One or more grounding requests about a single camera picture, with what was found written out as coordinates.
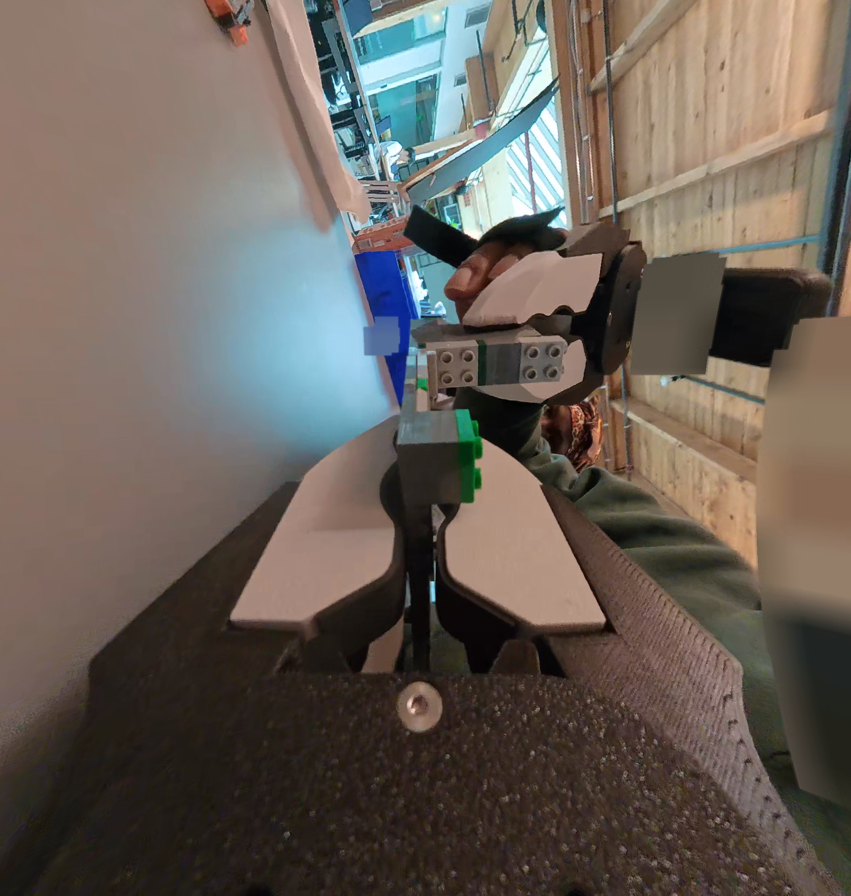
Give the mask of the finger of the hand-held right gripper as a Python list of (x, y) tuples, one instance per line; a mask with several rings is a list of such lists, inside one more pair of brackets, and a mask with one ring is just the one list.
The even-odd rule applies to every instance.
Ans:
[(576, 391), (580, 401), (601, 375), (593, 371), (583, 342), (567, 341), (560, 334), (526, 334), (500, 341), (476, 341), (475, 372), (460, 381), (459, 395), (473, 392), (527, 405), (555, 403)]
[(463, 315), (462, 330), (481, 335), (529, 326), (568, 338), (599, 285), (602, 263), (600, 253), (530, 253), (488, 282)]

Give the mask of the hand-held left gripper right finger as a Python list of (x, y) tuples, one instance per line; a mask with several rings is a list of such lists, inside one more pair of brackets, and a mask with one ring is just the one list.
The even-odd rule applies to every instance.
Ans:
[(599, 632), (607, 617), (537, 478), (483, 445), (481, 487), (442, 530), (445, 580), (522, 633)]

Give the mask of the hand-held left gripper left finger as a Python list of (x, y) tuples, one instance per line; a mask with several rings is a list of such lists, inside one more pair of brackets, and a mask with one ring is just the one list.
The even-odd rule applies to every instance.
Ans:
[(303, 477), (231, 612), (234, 627), (375, 641), (397, 624), (403, 538), (381, 491), (397, 424), (382, 421)]

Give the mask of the grey brick model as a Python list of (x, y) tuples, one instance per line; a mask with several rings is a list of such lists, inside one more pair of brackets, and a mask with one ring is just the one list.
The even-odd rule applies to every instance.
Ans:
[(469, 413), (447, 401), (447, 391), (458, 389), (460, 381), (474, 374), (477, 340), (500, 341), (505, 334), (515, 338), (538, 333), (525, 326), (466, 335), (462, 328), (441, 324), (423, 326), (412, 337), (395, 448), (405, 514), (410, 598), (406, 618), (418, 667), (429, 667), (432, 586), (443, 588), (449, 597), (446, 629), (463, 641), (476, 635), (488, 641), (548, 636), (522, 633), (494, 611), (463, 597), (445, 580), (439, 559), (444, 525), (461, 504), (474, 501), (482, 486), (477, 465), (485, 442)]

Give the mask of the person's right forearm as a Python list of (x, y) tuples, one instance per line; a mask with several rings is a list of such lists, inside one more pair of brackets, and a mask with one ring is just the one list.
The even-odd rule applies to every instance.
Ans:
[(789, 765), (755, 575), (698, 523), (668, 514), (640, 487), (594, 464), (602, 447), (599, 398), (539, 407), (460, 389), (488, 442), (560, 490), (740, 662), (754, 744), (776, 774)]

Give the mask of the person's right hand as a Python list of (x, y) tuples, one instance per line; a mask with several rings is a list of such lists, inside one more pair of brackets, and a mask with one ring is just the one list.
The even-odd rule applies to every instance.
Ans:
[(568, 236), (567, 230), (551, 229), (545, 234), (543, 242), (537, 238), (518, 242), (506, 239), (479, 246), (455, 270), (444, 286), (444, 295), (454, 305), (459, 322), (463, 322), (476, 298), (497, 277), (533, 252), (558, 250), (565, 244)]

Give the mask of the blue plastic bin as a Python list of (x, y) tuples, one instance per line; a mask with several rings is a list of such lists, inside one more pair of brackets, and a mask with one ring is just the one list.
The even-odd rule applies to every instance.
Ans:
[(411, 322), (417, 318), (408, 278), (397, 252), (370, 251), (355, 256), (373, 323), (363, 330), (364, 355), (384, 357), (398, 404), (407, 375)]

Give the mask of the orange brick figure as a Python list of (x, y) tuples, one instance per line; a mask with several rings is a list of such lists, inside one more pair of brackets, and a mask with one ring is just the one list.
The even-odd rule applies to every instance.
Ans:
[(237, 48), (248, 43), (254, 1), (204, 1), (218, 28), (230, 37)]

